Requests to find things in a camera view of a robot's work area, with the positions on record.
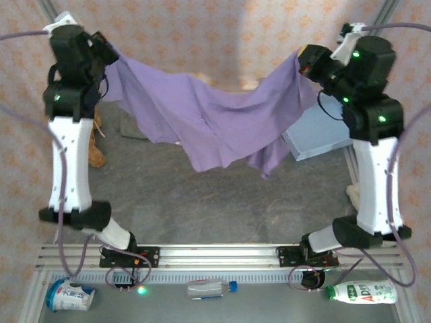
purple fabric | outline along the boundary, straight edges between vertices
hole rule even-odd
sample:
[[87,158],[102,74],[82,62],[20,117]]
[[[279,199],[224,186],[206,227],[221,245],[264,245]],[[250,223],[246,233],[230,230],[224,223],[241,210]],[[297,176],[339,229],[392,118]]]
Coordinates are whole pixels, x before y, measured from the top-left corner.
[[254,91],[232,94],[121,54],[106,68],[104,100],[119,101],[152,143],[180,141],[198,172],[247,158],[268,177],[289,152],[281,134],[316,101],[309,81],[298,72],[296,55]]

wall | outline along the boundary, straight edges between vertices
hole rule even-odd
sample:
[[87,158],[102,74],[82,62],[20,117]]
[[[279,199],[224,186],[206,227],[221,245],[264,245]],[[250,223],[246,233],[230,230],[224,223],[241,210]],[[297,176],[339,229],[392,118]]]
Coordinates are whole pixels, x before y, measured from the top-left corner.
[[[101,30],[108,39],[134,59],[169,72],[194,73],[210,84],[232,91],[255,83],[269,74],[292,51],[307,43],[335,48],[344,21],[374,21],[384,1],[379,0],[55,0],[59,10],[72,11],[90,32]],[[1,32],[40,29],[45,19],[35,1],[0,5],[6,24]],[[18,19],[26,12],[25,19]],[[430,23],[426,0],[405,0],[395,20]],[[429,36],[398,30],[384,35],[399,53],[389,93],[406,108],[407,119],[430,101]],[[15,110],[42,118],[40,95],[50,58],[43,37],[12,40],[0,48],[4,59],[0,97]],[[0,312],[13,322],[19,307],[18,281],[29,275],[40,243],[53,234],[51,226],[36,220],[51,187],[48,143],[32,127],[13,123],[1,115],[0,175]],[[431,248],[431,217],[426,200],[431,192],[430,162],[426,149],[431,133],[423,122],[409,145],[401,170],[402,210],[415,236],[409,242],[420,265],[421,281],[415,288],[422,314],[430,310],[430,257],[418,250]]]
[[[45,18],[36,2],[0,2],[0,34],[40,30]],[[0,44],[0,101],[16,112],[43,119],[42,92],[51,54],[46,36]],[[0,313],[15,322],[40,245],[55,232],[37,211],[51,193],[51,149],[45,135],[0,112]]]
[[[431,24],[429,0],[405,0],[393,16],[394,22]],[[418,30],[387,30],[397,51],[387,93],[397,98],[405,109],[406,121],[431,103],[430,33]],[[413,229],[409,249],[419,266],[420,278],[413,288],[420,305],[422,320],[431,317],[431,116],[417,126],[400,158],[400,204],[405,222]]]

